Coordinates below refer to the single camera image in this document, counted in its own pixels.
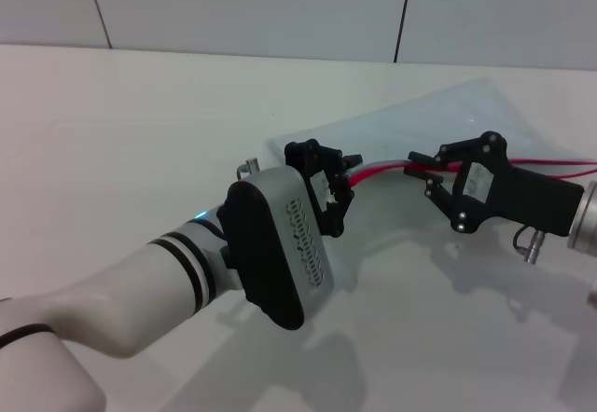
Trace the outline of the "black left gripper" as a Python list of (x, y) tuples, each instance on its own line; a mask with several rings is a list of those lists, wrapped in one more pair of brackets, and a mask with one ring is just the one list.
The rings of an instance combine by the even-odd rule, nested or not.
[(317, 219), (320, 233), (332, 238), (340, 237), (354, 191), (349, 183), (342, 183), (332, 190), (326, 175), (346, 173), (363, 163), (362, 156), (345, 155), (341, 150), (323, 146), (315, 139), (287, 144), (284, 155), (285, 164), (300, 173), (312, 209), (320, 212)]

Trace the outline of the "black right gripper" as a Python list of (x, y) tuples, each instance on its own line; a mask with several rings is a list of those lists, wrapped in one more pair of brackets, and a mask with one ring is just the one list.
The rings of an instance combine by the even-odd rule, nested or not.
[(442, 176), (427, 174), (424, 194), (451, 228), (463, 234), (475, 233), (484, 221), (499, 217), (566, 237), (584, 194), (582, 185), (507, 165), (507, 141), (491, 130), (443, 144), (434, 156), (411, 151), (408, 160), (407, 175), (462, 168), (450, 190)]

